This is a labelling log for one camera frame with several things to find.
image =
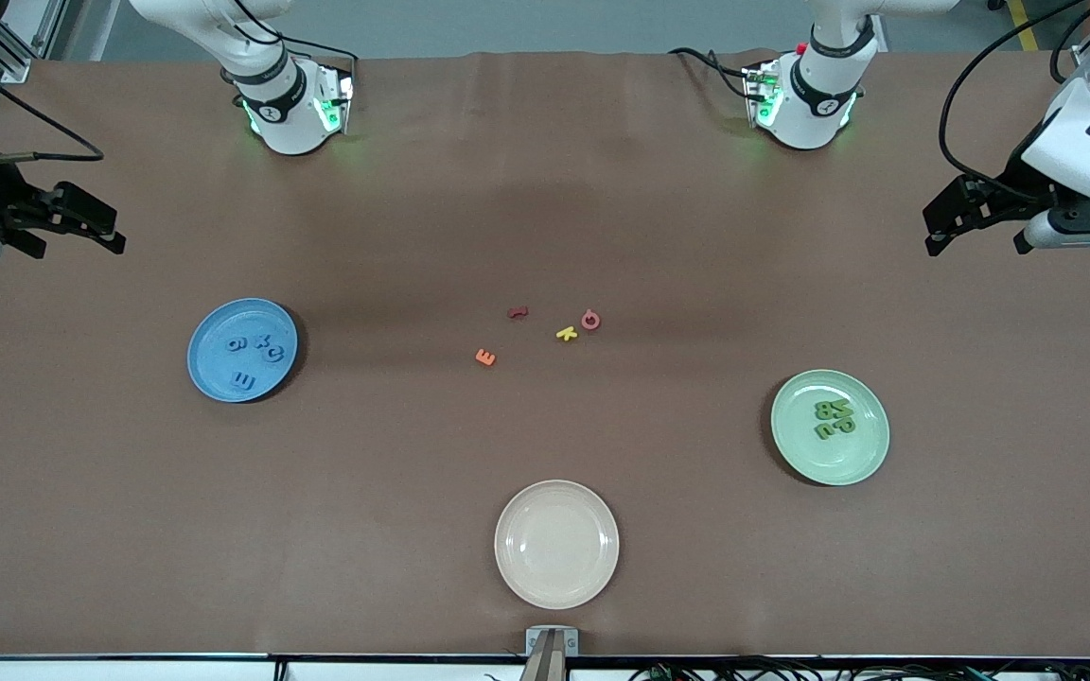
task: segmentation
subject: foam number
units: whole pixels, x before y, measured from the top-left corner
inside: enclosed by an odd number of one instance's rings
[[[819,421],[835,418],[835,405],[832,405],[831,402],[819,402],[819,404],[814,405],[814,416]]]

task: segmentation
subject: table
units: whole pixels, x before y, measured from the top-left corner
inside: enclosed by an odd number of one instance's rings
[[[496,652],[548,621],[589,654],[1090,655],[1090,251],[1018,257],[1003,226],[924,254],[965,61],[880,56],[813,153],[676,57],[373,61],[349,137],[304,158],[247,133],[216,65],[36,64],[21,94],[108,160],[26,175],[130,241],[0,262],[0,652]],[[978,72],[961,158],[1002,165],[1043,72]],[[0,149],[65,147],[0,108]],[[303,362],[216,404],[186,341],[245,296],[298,316]],[[598,335],[554,340],[588,307]],[[812,367],[889,412],[863,484],[771,445]],[[492,556],[550,477],[621,530],[568,612]]]

